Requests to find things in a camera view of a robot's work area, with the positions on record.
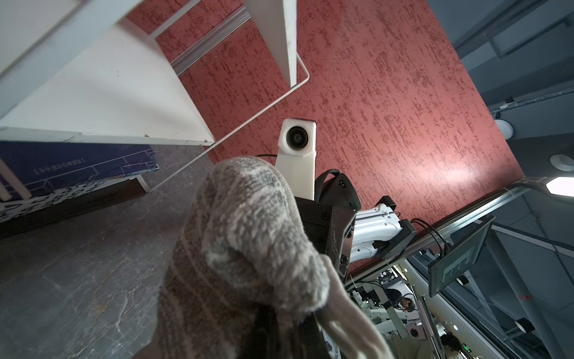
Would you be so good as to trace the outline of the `grey patterned cloth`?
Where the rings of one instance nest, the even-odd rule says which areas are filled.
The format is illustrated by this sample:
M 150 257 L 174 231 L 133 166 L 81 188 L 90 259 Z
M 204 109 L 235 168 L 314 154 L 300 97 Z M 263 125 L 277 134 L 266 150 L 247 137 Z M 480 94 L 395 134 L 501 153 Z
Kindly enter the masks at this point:
M 195 197 L 142 358 L 311 358 L 317 319 L 348 358 L 391 358 L 306 235 L 288 183 L 268 162 L 216 165 Z

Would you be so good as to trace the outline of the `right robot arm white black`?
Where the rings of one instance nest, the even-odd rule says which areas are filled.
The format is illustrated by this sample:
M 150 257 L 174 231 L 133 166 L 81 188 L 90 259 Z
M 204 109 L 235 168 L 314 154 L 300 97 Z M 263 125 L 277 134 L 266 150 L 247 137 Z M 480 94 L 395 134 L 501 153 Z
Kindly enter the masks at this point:
M 371 258 L 392 260 L 403 254 L 417 234 L 409 220 L 399 218 L 389 196 L 371 209 L 362 209 L 351 181 L 336 169 L 322 173 L 313 189 L 310 199 L 295 199 L 303 227 L 343 281 L 352 263 Z

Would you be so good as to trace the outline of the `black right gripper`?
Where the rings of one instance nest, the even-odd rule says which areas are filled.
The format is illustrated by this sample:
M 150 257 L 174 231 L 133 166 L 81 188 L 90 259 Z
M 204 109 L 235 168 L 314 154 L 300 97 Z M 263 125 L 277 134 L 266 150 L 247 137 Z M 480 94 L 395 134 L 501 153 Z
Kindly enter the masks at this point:
M 295 199 L 305 233 L 318 253 L 330 258 L 339 278 L 345 280 L 360 199 L 351 181 L 336 169 L 322 173 L 314 189 L 313 199 Z

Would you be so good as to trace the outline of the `white two-tier bookshelf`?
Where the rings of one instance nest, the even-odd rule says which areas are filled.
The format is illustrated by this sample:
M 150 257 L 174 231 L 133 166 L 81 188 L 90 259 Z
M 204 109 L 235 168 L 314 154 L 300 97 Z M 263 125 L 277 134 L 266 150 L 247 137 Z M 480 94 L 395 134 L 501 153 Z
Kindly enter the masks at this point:
M 291 91 L 300 87 L 295 1 L 246 6 Z M 1 3 L 4 142 L 219 145 L 172 61 L 127 19 L 135 1 Z

